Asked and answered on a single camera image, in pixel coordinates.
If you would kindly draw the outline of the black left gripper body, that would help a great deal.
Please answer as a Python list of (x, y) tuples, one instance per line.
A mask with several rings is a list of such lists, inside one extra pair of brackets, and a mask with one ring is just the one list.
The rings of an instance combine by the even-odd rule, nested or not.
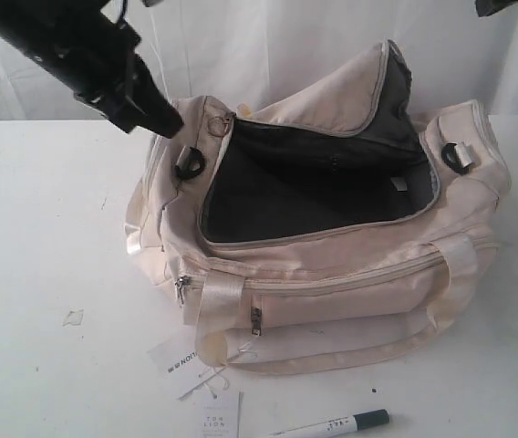
[(136, 52), (140, 42), (133, 27), (120, 22), (74, 46), (88, 82), (75, 93), (76, 99), (127, 133), (136, 127), (159, 131), (159, 90)]

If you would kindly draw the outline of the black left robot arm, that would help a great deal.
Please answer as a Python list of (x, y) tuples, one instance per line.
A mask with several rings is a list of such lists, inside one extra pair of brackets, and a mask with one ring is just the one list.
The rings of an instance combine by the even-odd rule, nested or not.
[(73, 91), (77, 101), (126, 133), (145, 128), (171, 139), (178, 111), (137, 52), (123, 2), (116, 19), (103, 1), (0, 1), (0, 37)]

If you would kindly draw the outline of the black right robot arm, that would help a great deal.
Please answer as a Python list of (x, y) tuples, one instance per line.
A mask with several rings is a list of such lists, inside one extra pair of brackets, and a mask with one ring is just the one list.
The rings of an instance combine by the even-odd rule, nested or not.
[(475, 0), (474, 6), (478, 17), (493, 16), (503, 9), (518, 4), (518, 0)]

